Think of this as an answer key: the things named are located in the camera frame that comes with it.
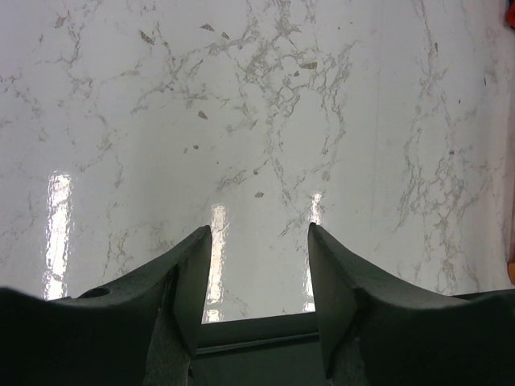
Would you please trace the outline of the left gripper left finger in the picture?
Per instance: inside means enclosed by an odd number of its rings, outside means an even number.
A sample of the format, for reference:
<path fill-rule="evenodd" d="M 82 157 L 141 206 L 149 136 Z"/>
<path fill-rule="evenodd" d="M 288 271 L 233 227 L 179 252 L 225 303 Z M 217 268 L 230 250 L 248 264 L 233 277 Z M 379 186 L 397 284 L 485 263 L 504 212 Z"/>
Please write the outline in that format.
<path fill-rule="evenodd" d="M 189 385 L 212 255 L 209 226 L 77 298 L 1 290 L 4 385 Z"/>

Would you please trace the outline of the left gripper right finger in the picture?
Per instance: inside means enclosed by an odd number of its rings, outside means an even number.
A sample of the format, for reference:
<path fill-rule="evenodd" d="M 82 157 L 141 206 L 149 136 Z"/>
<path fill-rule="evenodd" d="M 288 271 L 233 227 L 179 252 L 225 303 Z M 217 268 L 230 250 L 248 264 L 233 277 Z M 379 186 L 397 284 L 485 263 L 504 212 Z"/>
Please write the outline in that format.
<path fill-rule="evenodd" d="M 324 371 L 334 385 L 511 385 L 514 292 L 447 296 L 308 232 Z"/>

